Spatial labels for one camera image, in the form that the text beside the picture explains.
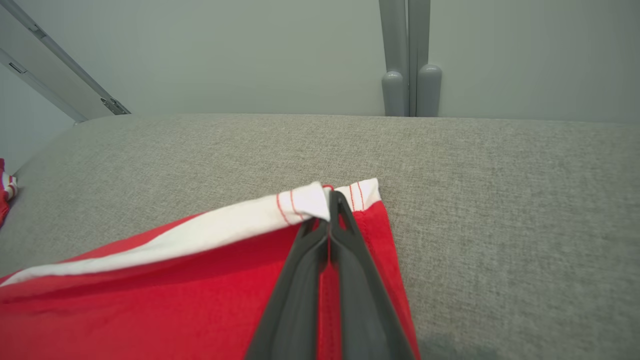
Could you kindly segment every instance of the red and white striped cloth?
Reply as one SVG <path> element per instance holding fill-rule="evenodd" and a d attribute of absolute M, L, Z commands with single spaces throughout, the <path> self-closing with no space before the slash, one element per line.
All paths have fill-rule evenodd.
<path fill-rule="evenodd" d="M 2 226 L 4 217 L 9 212 L 8 201 L 18 194 L 18 184 L 15 177 L 4 172 L 4 159 L 0 158 L 0 226 Z"/>
<path fill-rule="evenodd" d="M 345 194 L 416 357 L 378 180 Z M 7 359 L 241 359 L 300 223 L 329 220 L 320 183 L 194 215 L 0 279 Z M 340 359 L 337 272 L 319 281 L 318 359 Z"/>

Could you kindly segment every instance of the red fabric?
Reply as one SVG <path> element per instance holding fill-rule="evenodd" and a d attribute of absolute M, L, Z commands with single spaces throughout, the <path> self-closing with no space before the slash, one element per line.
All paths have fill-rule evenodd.
<path fill-rule="evenodd" d="M 419 356 L 387 211 L 354 213 L 404 331 Z M 137 247 L 190 218 L 77 259 Z M 43 277 L 0 288 L 7 359 L 241 359 L 298 226 L 201 254 L 112 272 Z M 320 278 L 319 359 L 340 359 L 337 273 Z"/>
<path fill-rule="evenodd" d="M 2 183 L 2 173 L 4 172 L 4 159 L 0 158 L 0 227 L 4 222 L 6 214 L 9 212 L 9 204 L 6 203 L 9 194 L 4 190 Z"/>

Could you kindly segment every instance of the white panel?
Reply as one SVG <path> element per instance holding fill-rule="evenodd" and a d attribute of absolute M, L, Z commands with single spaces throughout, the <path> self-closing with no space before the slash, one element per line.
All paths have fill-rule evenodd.
<path fill-rule="evenodd" d="M 0 65 L 0 158 L 6 160 L 8 174 L 73 124 L 67 114 Z"/>
<path fill-rule="evenodd" d="M 384 114 L 377 1 L 17 3 L 132 113 Z"/>
<path fill-rule="evenodd" d="M 88 119 L 113 115 L 84 81 L 0 6 L 0 48 Z"/>
<path fill-rule="evenodd" d="M 637 0 L 431 0 L 440 116 L 640 120 Z"/>

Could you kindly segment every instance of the red stitching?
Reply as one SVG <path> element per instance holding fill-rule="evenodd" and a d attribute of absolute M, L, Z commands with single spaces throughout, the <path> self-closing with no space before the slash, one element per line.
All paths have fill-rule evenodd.
<path fill-rule="evenodd" d="M 305 218 L 296 211 L 296 206 L 293 204 L 293 190 L 289 190 L 289 195 L 291 196 L 291 208 L 293 209 L 293 212 L 300 217 L 300 220 L 304 220 Z"/>
<path fill-rule="evenodd" d="M 291 226 L 291 223 L 287 220 L 287 217 L 284 216 L 284 211 L 282 211 L 282 207 L 280 207 L 280 193 L 278 193 L 278 195 L 276 195 L 276 204 L 278 204 L 278 210 L 280 210 L 280 214 L 282 215 L 282 218 L 284 219 L 284 222 L 286 222 L 287 225 Z"/>
<path fill-rule="evenodd" d="M 349 185 L 349 193 L 351 194 L 351 206 L 353 206 L 353 211 L 356 211 L 356 204 L 353 203 L 353 192 L 351 191 L 351 185 Z"/>
<path fill-rule="evenodd" d="M 360 190 L 360 200 L 362 201 L 362 211 L 364 211 L 364 196 L 362 196 L 362 189 L 360 188 L 360 182 L 358 182 L 358 190 Z"/>

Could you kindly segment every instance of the gray textured surface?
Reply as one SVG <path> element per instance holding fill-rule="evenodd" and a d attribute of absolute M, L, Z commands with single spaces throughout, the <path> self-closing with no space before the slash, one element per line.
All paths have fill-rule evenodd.
<path fill-rule="evenodd" d="M 18 172 L 0 272 L 376 176 L 424 358 L 637 358 L 639 139 L 637 126 L 525 120 L 93 120 Z"/>

